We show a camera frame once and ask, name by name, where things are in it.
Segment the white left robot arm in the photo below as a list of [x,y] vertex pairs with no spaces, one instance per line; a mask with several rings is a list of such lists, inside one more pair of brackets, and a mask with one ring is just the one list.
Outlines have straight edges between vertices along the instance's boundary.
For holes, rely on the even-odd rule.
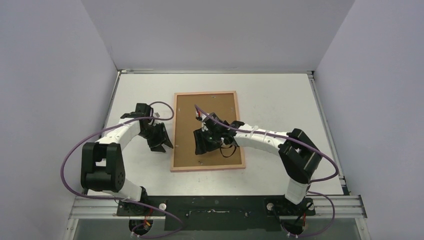
[[152,152],[173,148],[165,124],[157,122],[151,104],[137,103],[135,110],[120,117],[118,126],[96,142],[82,146],[80,183],[84,189],[103,192],[121,200],[136,215],[149,210],[148,194],[143,186],[126,178],[123,149],[136,137],[142,137]]

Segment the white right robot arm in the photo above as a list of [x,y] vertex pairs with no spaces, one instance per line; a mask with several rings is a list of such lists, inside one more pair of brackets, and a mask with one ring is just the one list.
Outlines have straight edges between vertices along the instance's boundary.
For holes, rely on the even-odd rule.
[[248,147],[279,156],[289,176],[282,207],[290,215],[302,209],[312,175],[322,159],[308,149],[308,146],[314,148],[315,145],[302,130],[295,128],[291,132],[276,132],[237,120],[228,123],[213,112],[206,116],[198,111],[196,119],[201,122],[201,128],[193,132],[196,155]]

